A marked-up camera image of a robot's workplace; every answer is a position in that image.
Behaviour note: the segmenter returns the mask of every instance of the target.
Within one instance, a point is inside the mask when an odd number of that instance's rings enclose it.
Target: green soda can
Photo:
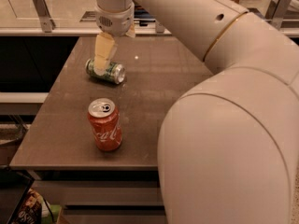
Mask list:
[[[108,68],[102,76],[94,72],[94,59],[89,59],[85,64],[86,73],[91,77],[103,79],[115,84],[120,84],[125,78],[125,69],[122,64],[110,62]]]

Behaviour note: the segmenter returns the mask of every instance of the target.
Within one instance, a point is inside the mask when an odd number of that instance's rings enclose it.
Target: red soda can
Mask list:
[[[103,151],[112,151],[121,145],[120,112],[106,98],[97,99],[89,105],[88,120],[93,126],[95,144]]]

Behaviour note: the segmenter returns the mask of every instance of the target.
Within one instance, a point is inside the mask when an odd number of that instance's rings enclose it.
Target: brown tabletop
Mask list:
[[[210,73],[173,36],[122,37],[113,61],[124,64],[126,79],[113,85],[85,72],[94,41],[78,40],[10,164],[13,169],[157,170],[166,112]],[[121,147],[108,153],[96,147],[87,120],[90,102],[104,97],[119,108],[123,133]]]

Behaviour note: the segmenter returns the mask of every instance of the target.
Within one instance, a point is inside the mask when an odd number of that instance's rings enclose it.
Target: soda can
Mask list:
[[[106,98],[97,99],[89,105],[88,120],[93,126],[95,144],[103,151],[112,151],[121,145],[120,112]]]
[[[103,79],[109,82],[113,82],[115,84],[120,84],[124,81],[125,78],[125,69],[122,64],[110,62],[108,68],[105,73],[100,76],[94,71],[94,59],[89,59],[85,65],[86,73],[91,77],[96,77],[99,79]]]

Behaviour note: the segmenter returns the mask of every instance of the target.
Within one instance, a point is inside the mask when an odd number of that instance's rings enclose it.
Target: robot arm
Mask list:
[[[132,8],[120,1],[125,6],[107,10]],[[217,74],[184,94],[160,131],[168,223],[289,223],[299,153],[298,46],[229,0],[136,2]]]

